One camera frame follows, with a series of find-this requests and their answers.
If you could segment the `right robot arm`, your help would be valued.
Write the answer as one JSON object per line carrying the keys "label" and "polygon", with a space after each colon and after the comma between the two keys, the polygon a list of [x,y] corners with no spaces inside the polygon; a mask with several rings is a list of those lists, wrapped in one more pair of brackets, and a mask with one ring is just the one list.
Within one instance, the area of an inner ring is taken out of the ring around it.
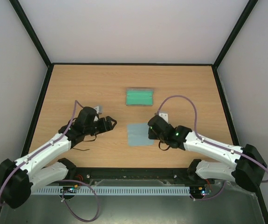
{"label": "right robot arm", "polygon": [[194,159],[187,169],[190,181],[197,183],[202,179],[225,180],[250,192],[256,192],[260,187],[267,165],[254,146],[226,145],[205,138],[188,127],[173,127],[158,115],[151,118],[147,125],[149,139],[158,140],[168,148],[203,154],[214,160],[208,162]]}

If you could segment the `blue cleaning cloth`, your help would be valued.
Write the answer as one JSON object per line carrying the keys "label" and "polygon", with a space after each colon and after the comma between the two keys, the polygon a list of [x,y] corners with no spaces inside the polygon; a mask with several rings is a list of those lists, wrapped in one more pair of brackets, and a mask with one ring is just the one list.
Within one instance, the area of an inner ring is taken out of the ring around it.
{"label": "blue cleaning cloth", "polygon": [[151,146],[154,140],[148,138],[147,123],[135,123],[127,125],[128,145],[130,147]]}

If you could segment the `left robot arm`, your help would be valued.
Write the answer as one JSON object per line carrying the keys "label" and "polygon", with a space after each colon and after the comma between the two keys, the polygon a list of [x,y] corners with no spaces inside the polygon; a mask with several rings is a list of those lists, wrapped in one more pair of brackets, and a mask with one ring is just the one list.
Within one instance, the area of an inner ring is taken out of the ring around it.
{"label": "left robot arm", "polygon": [[110,116],[101,118],[99,114],[99,107],[84,107],[41,147],[14,161],[4,160],[0,164],[0,206],[18,208],[36,190],[74,178],[76,165],[70,160],[62,158],[49,163],[83,142],[86,136],[96,137],[113,130],[117,121]]}

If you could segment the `grey leather glasses case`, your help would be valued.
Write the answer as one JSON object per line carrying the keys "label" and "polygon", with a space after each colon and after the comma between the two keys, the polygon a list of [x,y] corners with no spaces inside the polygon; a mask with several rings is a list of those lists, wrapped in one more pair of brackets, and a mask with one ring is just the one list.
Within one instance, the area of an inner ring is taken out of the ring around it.
{"label": "grey leather glasses case", "polygon": [[127,106],[153,106],[153,89],[128,88],[126,89]]}

